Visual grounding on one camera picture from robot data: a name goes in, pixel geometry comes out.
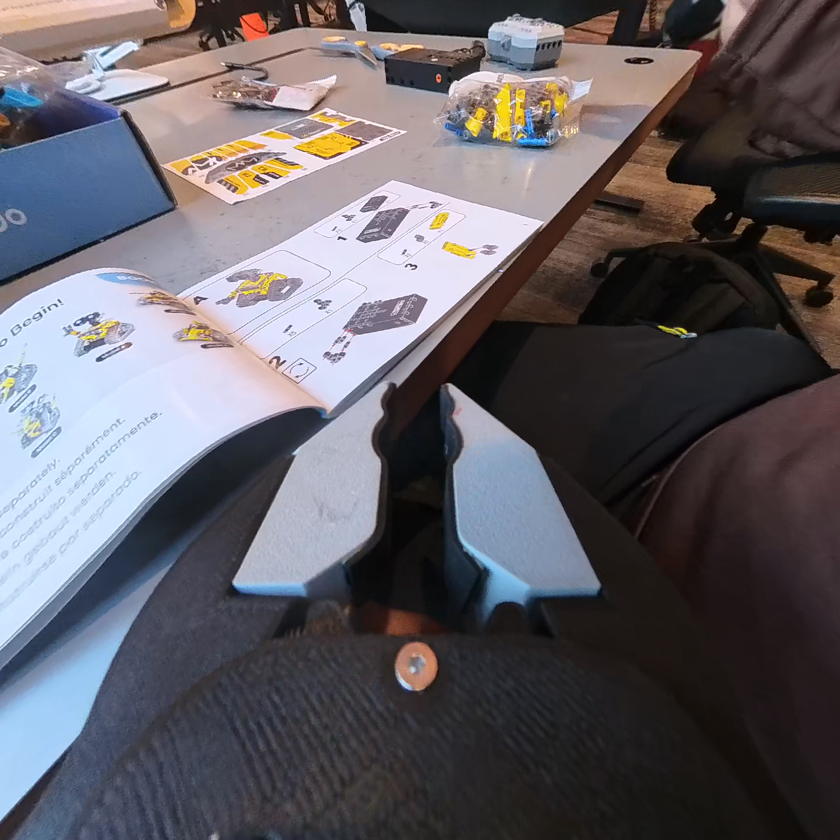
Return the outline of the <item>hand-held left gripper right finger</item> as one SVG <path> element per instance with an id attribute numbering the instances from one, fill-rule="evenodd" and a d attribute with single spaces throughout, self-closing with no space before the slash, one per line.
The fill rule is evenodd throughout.
<path id="1" fill-rule="evenodd" d="M 537 451 L 441 388 L 446 579 L 457 602 L 594 597 L 602 585 Z"/>

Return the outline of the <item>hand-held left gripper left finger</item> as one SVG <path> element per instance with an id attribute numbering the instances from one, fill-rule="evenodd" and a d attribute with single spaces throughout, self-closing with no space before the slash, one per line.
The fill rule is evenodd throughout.
<path id="1" fill-rule="evenodd" d="M 299 448 L 234 576 L 238 593 L 351 598 L 350 569 L 384 532 L 380 438 L 394 390 L 378 384 Z"/>

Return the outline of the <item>white instruction booklet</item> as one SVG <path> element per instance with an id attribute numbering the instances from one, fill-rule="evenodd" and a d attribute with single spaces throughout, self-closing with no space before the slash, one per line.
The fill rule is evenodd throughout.
<path id="1" fill-rule="evenodd" d="M 96 268 L 3 311 L 2 666 L 196 462 L 335 414 L 542 226 L 391 181 L 179 295 Z"/>

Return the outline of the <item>black backpack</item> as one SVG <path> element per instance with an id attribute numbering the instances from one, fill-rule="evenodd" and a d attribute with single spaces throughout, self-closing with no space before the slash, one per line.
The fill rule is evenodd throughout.
<path id="1" fill-rule="evenodd" d="M 833 373 L 779 330 L 769 278 L 699 245 L 632 248 L 576 324 L 494 322 L 450 380 L 626 508 L 713 428 Z"/>

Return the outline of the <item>person's leg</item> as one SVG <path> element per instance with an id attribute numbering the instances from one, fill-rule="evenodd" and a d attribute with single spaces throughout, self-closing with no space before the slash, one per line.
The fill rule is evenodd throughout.
<path id="1" fill-rule="evenodd" d="M 638 536 L 712 637 L 798 821 L 838 838 L 838 374 L 689 448 Z"/>

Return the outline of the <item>yellow black sticker sheet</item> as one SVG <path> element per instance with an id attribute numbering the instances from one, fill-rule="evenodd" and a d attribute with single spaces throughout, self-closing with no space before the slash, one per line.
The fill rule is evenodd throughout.
<path id="1" fill-rule="evenodd" d="M 312 115 L 165 164 L 229 205 L 370 151 L 405 131 L 324 108 Z"/>

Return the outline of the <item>blue cardboard box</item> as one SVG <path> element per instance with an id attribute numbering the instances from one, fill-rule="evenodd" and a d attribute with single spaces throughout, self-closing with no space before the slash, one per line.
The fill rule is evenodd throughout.
<path id="1" fill-rule="evenodd" d="M 176 207 L 125 110 L 58 91 L 33 115 L 35 139 L 1 155 L 1 281 Z"/>

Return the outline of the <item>bag of yellow blue parts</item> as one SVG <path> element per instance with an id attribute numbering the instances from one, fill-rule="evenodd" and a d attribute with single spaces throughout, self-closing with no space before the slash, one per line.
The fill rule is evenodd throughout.
<path id="1" fill-rule="evenodd" d="M 436 125 L 468 143 L 543 149 L 574 136 L 592 79 L 479 71 L 452 83 Z"/>

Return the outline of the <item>black office chair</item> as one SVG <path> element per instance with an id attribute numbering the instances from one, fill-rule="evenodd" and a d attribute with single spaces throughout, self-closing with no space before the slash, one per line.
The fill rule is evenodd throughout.
<path id="1" fill-rule="evenodd" d="M 751 142 L 753 119 L 729 111 L 684 142 L 666 174 L 675 184 L 711 189 L 689 242 L 617 248 L 591 267 L 601 281 L 580 323 L 652 322 L 706 333 L 776 329 L 809 342 L 777 275 L 813 280 L 805 303 L 833 299 L 833 275 L 762 245 L 770 226 L 831 244 L 839 232 L 838 154 L 779 160 Z"/>

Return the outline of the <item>small bag of dark parts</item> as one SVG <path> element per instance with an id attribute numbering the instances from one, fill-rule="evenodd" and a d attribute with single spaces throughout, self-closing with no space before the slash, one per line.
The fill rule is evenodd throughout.
<path id="1" fill-rule="evenodd" d="M 210 99 L 247 109 L 306 112 L 327 97 L 337 79 L 332 75 L 297 85 L 276 85 L 249 77 L 226 79 L 213 87 Z"/>

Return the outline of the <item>black electronic box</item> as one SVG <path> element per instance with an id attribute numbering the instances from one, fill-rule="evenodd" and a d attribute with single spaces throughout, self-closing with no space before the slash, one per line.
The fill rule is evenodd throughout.
<path id="1" fill-rule="evenodd" d="M 486 56 L 483 43 L 456 49 L 401 49 L 384 58 L 389 85 L 446 93 L 450 86 L 480 69 Z"/>

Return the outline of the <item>white plastic stand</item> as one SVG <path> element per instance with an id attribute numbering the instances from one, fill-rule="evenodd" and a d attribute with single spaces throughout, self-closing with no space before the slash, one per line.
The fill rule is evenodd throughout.
<path id="1" fill-rule="evenodd" d="M 87 71 L 78 78 L 66 81 L 65 89 L 102 102 L 115 102 L 138 93 L 168 87 L 170 82 L 166 77 L 147 71 L 114 68 L 118 61 L 139 51 L 141 46 L 141 42 L 129 40 L 85 50 L 82 63 Z"/>

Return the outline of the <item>grey motor hub block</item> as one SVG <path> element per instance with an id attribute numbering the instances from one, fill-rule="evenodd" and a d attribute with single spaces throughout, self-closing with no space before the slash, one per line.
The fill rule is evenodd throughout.
<path id="1" fill-rule="evenodd" d="M 556 66 L 564 42 L 564 27 L 539 17 L 514 14 L 489 27 L 490 60 L 520 70 L 546 70 Z"/>

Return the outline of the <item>crumpled clear plastic bags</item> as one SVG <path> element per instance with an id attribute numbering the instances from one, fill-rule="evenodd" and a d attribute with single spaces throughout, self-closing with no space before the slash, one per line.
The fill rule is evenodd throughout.
<path id="1" fill-rule="evenodd" d="M 118 119 L 119 108 L 68 90 L 55 68 L 1 48 L 2 150 Z"/>

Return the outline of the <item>grey jacket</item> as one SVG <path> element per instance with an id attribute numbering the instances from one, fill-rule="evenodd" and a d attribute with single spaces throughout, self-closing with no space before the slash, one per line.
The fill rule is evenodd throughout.
<path id="1" fill-rule="evenodd" d="M 748 111 L 751 146 L 778 159 L 839 152 L 839 2 L 759 1 L 711 66 Z"/>

